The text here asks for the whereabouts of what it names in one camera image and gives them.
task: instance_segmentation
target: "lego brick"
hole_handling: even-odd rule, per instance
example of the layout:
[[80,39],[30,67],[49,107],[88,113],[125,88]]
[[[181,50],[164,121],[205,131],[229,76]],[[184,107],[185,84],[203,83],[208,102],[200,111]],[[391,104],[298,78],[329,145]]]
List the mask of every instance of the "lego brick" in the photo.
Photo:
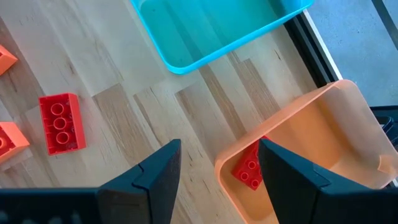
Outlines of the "lego brick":
[[10,159],[29,145],[13,122],[0,122],[0,163]]
[[0,75],[18,61],[10,52],[0,45]]
[[257,190],[262,182],[261,168],[259,163],[259,141],[257,140],[245,149],[232,175],[253,190]]
[[49,155],[72,152],[86,147],[78,97],[64,93],[39,98]]

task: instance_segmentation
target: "orange lego brick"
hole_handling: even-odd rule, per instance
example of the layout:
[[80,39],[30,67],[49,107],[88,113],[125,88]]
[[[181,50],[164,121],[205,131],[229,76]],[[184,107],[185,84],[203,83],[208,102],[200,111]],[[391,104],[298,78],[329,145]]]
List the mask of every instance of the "orange lego brick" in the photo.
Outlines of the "orange lego brick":
[[21,152],[29,142],[13,122],[0,122],[0,163]]
[[0,75],[10,68],[18,59],[0,45]]

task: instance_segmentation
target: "plastic bin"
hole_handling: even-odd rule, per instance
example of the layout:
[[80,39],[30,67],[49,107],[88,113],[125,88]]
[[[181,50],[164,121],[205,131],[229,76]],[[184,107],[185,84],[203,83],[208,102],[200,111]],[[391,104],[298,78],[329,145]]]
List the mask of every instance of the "plastic bin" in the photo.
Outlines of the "plastic bin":
[[218,155],[218,182],[246,223],[277,223],[264,183],[252,190],[231,174],[245,148],[263,135],[372,189],[397,176],[398,153],[358,87],[337,81],[296,99]]
[[191,72],[282,25],[313,0],[131,0],[167,68]]

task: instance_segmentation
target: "orange plastic bin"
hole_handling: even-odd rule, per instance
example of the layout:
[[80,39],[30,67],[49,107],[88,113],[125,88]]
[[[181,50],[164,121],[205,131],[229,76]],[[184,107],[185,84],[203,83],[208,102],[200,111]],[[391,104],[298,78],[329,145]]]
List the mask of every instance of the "orange plastic bin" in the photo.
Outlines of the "orange plastic bin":
[[252,190],[231,174],[245,148],[264,135],[372,189],[397,176],[398,153],[358,87],[340,80],[296,99],[218,155],[218,182],[246,223],[277,223],[264,183]]

